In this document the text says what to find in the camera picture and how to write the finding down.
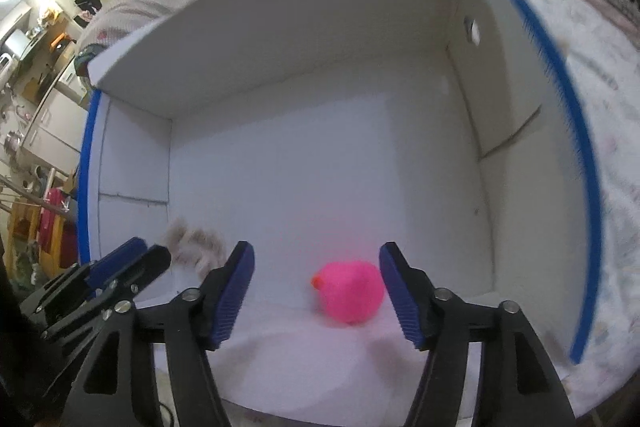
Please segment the white kitchen cabinet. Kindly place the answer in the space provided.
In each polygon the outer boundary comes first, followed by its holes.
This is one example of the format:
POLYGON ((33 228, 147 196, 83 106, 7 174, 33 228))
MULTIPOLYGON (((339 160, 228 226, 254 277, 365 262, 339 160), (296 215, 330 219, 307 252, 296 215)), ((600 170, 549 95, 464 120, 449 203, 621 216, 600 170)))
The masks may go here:
POLYGON ((70 61, 44 92, 28 125, 18 158, 69 176, 78 167, 92 92, 70 61))

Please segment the beige floral scrunchie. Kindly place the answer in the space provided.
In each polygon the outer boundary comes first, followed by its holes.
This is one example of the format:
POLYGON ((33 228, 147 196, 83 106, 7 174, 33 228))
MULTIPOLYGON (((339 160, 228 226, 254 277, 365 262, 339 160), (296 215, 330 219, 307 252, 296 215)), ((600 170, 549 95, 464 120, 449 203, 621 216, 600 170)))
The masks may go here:
POLYGON ((173 267, 196 275, 200 281, 226 262, 224 243, 215 232, 190 228, 182 219, 168 225, 163 245, 171 254, 173 267))

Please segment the pink round soft toy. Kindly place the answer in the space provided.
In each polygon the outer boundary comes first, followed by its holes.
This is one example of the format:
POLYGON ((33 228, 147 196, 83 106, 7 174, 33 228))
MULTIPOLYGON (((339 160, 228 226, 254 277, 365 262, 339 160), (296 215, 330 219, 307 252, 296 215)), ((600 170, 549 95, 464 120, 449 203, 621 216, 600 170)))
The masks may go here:
POLYGON ((385 285, 380 269, 371 262, 331 262, 311 277, 320 310, 341 324, 362 324, 382 306, 385 285))

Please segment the white patterned bed sheet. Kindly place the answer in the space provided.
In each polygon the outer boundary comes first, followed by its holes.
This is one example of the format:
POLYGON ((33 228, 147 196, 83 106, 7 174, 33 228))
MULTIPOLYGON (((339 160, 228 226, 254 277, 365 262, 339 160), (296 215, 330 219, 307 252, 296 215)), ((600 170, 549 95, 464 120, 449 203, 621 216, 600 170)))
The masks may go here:
POLYGON ((639 421, 639 25, 605 0, 528 0, 560 46, 601 176, 603 261, 582 363, 562 378, 577 416, 639 421))

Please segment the black hanging clothes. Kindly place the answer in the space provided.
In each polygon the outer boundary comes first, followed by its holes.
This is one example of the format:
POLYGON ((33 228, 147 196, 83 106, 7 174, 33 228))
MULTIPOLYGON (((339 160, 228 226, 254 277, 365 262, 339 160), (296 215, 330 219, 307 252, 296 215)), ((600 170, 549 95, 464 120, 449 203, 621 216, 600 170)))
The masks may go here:
POLYGON ((101 0, 75 0, 74 3, 79 10, 79 13, 74 17, 74 21, 81 28, 86 28, 88 23, 96 16, 96 13, 102 9, 101 0))

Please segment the blue and white cardboard box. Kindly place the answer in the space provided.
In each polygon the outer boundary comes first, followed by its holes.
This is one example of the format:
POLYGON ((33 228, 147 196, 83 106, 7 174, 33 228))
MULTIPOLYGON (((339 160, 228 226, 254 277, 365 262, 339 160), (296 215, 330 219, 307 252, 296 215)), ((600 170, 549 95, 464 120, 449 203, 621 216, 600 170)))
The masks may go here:
POLYGON ((518 303, 576 367, 602 255, 586 118, 526 0, 196 0, 91 64, 79 254, 176 219, 250 242, 210 364, 227 401, 397 426, 424 362, 389 303, 322 317, 311 277, 386 242, 462 297, 518 303))

